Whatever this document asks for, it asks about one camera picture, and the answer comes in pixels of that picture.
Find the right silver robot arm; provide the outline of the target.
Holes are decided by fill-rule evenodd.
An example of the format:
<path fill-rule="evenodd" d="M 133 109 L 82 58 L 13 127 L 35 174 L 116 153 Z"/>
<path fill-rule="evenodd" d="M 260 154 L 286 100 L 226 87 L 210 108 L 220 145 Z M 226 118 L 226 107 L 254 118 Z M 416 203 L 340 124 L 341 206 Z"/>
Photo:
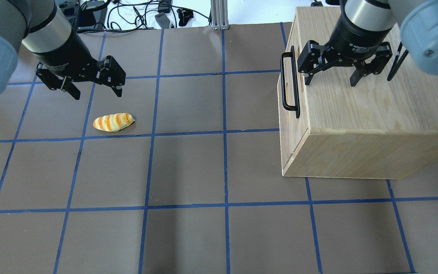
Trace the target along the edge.
<path fill-rule="evenodd" d="M 361 78 L 381 73 L 394 56 L 387 80 L 392 80 L 410 54 L 424 73 L 438 76 L 438 0 L 327 0 L 341 14 L 325 45 L 309 40 L 297 59 L 306 85 L 332 67 L 354 67 L 354 87 Z M 385 41 L 398 25 L 400 44 L 395 54 Z"/>

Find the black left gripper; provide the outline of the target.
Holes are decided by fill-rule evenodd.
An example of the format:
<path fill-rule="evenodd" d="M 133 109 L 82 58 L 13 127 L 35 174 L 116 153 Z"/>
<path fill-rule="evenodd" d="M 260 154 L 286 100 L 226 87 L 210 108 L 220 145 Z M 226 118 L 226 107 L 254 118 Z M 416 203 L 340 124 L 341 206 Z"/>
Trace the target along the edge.
<path fill-rule="evenodd" d="M 81 92 L 73 80 L 96 79 L 97 84 L 111 88 L 117 97 L 122 97 L 126 81 L 124 69 L 113 56 L 106 56 L 97 62 L 75 32 L 59 48 L 35 53 L 35 56 L 42 63 L 36 67 L 35 74 L 50 90 L 59 89 L 75 100 L 80 100 Z"/>

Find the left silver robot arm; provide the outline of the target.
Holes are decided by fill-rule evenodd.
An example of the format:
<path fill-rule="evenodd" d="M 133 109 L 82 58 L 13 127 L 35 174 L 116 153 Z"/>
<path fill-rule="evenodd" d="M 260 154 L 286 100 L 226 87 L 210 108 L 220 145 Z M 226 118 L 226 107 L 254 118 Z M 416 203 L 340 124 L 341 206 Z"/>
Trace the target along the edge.
<path fill-rule="evenodd" d="M 75 83 L 92 82 L 121 97 L 123 68 L 112 56 L 94 59 L 78 36 L 78 19 L 86 10 L 78 0 L 0 0 L 0 94 L 24 46 L 39 60 L 35 74 L 48 89 L 78 100 L 81 92 Z"/>

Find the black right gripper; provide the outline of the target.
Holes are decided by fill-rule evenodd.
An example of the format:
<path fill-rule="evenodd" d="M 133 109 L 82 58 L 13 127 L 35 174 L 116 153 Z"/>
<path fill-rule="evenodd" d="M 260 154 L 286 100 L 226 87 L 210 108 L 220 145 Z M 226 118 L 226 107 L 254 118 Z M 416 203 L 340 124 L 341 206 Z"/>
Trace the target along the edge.
<path fill-rule="evenodd" d="M 392 47 L 384 41 L 395 24 L 390 11 L 342 11 L 327 45 L 308 40 L 297 59 L 305 85 L 334 66 L 355 67 L 349 81 L 355 87 L 364 76 L 382 73 Z"/>

